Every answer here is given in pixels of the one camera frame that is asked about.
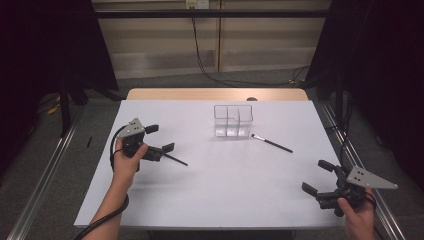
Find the electrical outlet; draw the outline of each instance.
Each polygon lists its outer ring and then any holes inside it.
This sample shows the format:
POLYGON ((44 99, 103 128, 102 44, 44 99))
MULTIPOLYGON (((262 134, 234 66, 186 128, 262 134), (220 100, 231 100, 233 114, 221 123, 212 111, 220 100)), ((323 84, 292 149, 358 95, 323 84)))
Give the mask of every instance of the electrical outlet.
POLYGON ((197 9, 209 9, 209 0, 197 0, 197 9))
POLYGON ((197 0, 186 0, 187 9, 197 9, 197 0))

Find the black curtain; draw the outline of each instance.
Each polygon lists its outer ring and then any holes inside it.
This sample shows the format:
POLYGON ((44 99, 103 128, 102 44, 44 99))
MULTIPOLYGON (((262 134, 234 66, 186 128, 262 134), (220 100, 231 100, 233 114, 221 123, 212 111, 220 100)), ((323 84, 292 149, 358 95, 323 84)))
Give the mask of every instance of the black curtain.
POLYGON ((334 0, 331 9, 358 14, 326 20, 307 82, 320 99, 348 90, 424 190, 424 2, 334 0))
POLYGON ((0 34, 2 174, 33 128, 43 96, 66 85, 84 104, 83 88, 118 86, 90 0, 1 0, 0 34))

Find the white wall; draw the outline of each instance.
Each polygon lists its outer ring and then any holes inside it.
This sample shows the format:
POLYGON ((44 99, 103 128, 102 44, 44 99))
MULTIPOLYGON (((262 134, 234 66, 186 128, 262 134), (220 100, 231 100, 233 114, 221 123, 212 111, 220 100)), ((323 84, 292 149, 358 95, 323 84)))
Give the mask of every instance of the white wall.
MULTIPOLYGON (((95 9, 185 9, 185 1, 93 0, 95 9)), ((330 0, 210 0, 222 9, 327 9, 330 0)), ((200 72, 191 19, 100 19, 117 78, 200 72)), ((209 72, 308 65, 324 19, 196 19, 209 72)))

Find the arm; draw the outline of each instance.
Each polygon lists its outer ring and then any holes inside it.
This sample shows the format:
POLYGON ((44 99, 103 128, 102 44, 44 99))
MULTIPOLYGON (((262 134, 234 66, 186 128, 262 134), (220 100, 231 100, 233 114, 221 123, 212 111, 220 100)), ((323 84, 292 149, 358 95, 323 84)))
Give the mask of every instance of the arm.
POLYGON ((350 240, 374 240, 374 206, 364 201, 362 206, 353 210, 348 201, 339 198, 338 203, 346 215, 345 230, 350 240))
MULTIPOLYGON (((122 149, 122 139, 116 140, 115 149, 122 149)), ((133 178, 136 173, 138 163, 146 151, 147 145, 143 144, 132 158, 126 157, 122 151, 117 151, 115 153, 112 182, 103 199, 102 204, 100 205, 90 224, 122 206, 127 191, 133 183, 133 178)), ((84 240, 118 239, 121 216, 122 214, 119 214, 118 216, 100 225, 87 236, 85 236, 84 240)))

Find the wrist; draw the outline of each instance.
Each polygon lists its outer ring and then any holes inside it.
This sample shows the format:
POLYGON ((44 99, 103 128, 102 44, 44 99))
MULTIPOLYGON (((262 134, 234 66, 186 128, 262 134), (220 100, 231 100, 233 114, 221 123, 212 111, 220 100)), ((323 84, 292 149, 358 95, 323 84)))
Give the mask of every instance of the wrist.
POLYGON ((374 232, 370 235, 362 235, 362 236, 356 236, 353 237, 352 240, 375 240, 374 232))
POLYGON ((112 183, 110 184, 110 188, 116 188, 120 189, 122 191, 127 192, 128 189, 131 187, 133 182, 132 178, 119 178, 116 176, 113 176, 112 183))

